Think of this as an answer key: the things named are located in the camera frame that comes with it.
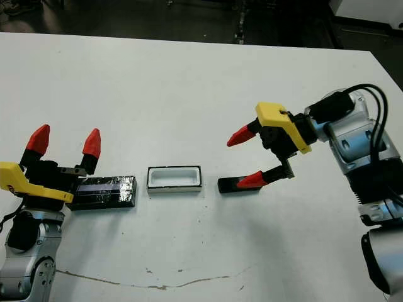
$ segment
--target black cable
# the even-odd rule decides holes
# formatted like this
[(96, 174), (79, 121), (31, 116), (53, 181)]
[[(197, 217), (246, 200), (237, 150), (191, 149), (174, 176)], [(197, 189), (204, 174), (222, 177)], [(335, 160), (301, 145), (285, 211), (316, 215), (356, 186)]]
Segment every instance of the black cable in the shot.
[(5, 216), (3, 217), (3, 220), (0, 221), (0, 233), (1, 233), (2, 230), (3, 230), (4, 222), (6, 222), (6, 221), (12, 219), (14, 216), (16, 216), (16, 215), (21, 211), (21, 209), (22, 209), (22, 207), (23, 207), (24, 205), (25, 205), (25, 198), (23, 198), (23, 200), (22, 200), (21, 204), (18, 206), (17, 210), (15, 210), (14, 212), (12, 212), (12, 213), (10, 213), (10, 214), (7, 214), (7, 215), (5, 215)]
[[(380, 101), (377, 98), (377, 96), (375, 95), (375, 93), (373, 93), (373, 91), (371, 91), (369, 88), (376, 90), (376, 92), (378, 92), (382, 98), (383, 115), (382, 115), (382, 122), (381, 122), (380, 126), (379, 126)], [(375, 101), (377, 102), (377, 106), (378, 106), (377, 120), (373, 127), (371, 140), (370, 140), (371, 163), (372, 163), (375, 171), (377, 171), (378, 163), (379, 163), (379, 149), (380, 149), (379, 145), (380, 145), (383, 133), (385, 131), (385, 125), (386, 125), (387, 116), (388, 116), (388, 102), (387, 102), (385, 93), (378, 86), (373, 85), (373, 84), (358, 84), (358, 85), (352, 86), (350, 88), (347, 88), (343, 92), (349, 94), (349, 93), (359, 90), (359, 89), (364, 89), (364, 90), (368, 91), (374, 97)], [(390, 199), (392, 201), (396, 202), (399, 206), (403, 207), (403, 198), (400, 195), (398, 195), (388, 184), (385, 184), (385, 188), (391, 195), (391, 196), (389, 196)]]
[(374, 148), (374, 140), (375, 140), (375, 135), (378, 130), (378, 125), (379, 125), (379, 120), (380, 120), (380, 113), (381, 113), (381, 106), (380, 106), (380, 101), (377, 97), (377, 95), (369, 88), (363, 88), (364, 90), (368, 91), (373, 98), (375, 99), (375, 102), (377, 103), (378, 106), (378, 112), (377, 112), (377, 119), (375, 121), (375, 125), (373, 127), (372, 133), (371, 133), (371, 140), (370, 140), (370, 157), (371, 157), (371, 162), (374, 162), (374, 156), (375, 156), (375, 148)]

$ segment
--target white table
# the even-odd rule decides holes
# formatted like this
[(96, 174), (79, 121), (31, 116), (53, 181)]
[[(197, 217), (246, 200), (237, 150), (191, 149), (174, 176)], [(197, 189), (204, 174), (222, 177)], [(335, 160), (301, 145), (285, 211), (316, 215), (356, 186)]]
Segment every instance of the white table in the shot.
[[(73, 166), (98, 127), (95, 175), (139, 184), (134, 209), (65, 210), (57, 268), (82, 277), (58, 272), (51, 301), (383, 300), (361, 253), (368, 228), (327, 144), (258, 194), (217, 189), (219, 177), (278, 165), (257, 138), (225, 146), (258, 101), (298, 113), (335, 89), (377, 84), (402, 151), (403, 94), (371, 53), (9, 33), (0, 46), (1, 160), (19, 162), (49, 123), (45, 158)], [(152, 165), (201, 165), (202, 192), (149, 196)], [(0, 200), (3, 214), (19, 202)]]

